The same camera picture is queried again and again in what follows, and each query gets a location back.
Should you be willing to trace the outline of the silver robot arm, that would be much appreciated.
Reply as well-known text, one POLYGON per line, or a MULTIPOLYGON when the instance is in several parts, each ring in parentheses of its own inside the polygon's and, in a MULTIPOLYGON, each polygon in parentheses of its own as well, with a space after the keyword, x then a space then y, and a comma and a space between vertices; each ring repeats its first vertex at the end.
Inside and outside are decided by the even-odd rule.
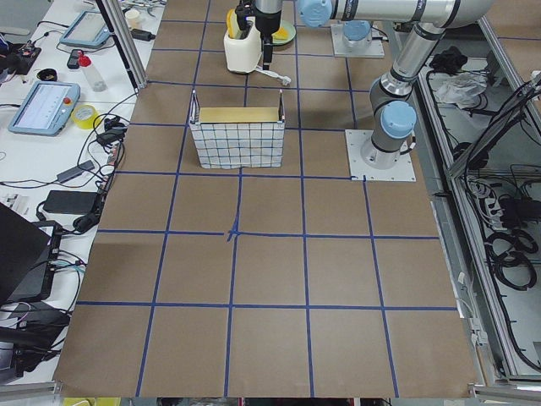
POLYGON ((420 69, 445 33, 434 23, 417 23, 402 46, 390 70, 377 79, 369 93, 374 114, 374 131, 361 147, 363 160, 371 167, 394 167, 403 143, 417 122, 414 108, 407 102, 420 69))
MULTIPOLYGON (((298 13, 303 23, 309 27, 320 27, 330 19, 431 22, 438 27, 445 27, 455 18, 460 4, 459 1, 431 0, 299 1, 298 13)), ((260 33, 264 70, 268 70, 272 62, 272 35, 280 28, 281 11, 282 2, 279 0, 241 1, 235 8, 241 30, 245 29, 247 18, 254 18, 255 28, 260 33)))

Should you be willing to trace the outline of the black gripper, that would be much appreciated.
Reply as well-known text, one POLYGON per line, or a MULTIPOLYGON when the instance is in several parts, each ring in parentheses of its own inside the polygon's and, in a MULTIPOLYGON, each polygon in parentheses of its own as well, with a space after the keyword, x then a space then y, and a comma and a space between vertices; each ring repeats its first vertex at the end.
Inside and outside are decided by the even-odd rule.
POLYGON ((238 39, 246 37, 247 18, 255 17, 255 26, 262 34, 262 69, 269 70, 272 62, 272 35, 278 31, 281 23, 281 0, 245 0, 235 8, 238 23, 238 39))

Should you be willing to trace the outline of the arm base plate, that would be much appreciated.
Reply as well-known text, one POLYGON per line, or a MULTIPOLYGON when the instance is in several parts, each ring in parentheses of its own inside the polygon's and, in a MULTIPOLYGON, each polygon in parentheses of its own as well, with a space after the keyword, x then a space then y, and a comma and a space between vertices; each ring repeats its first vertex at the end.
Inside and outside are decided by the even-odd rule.
POLYGON ((331 39, 335 57, 383 58, 383 40, 376 37, 376 29, 367 20, 347 21, 331 25, 331 39))
POLYGON ((401 149, 383 152, 372 143, 372 130, 345 131, 350 178, 354 181, 415 182, 412 158, 404 140, 401 149))

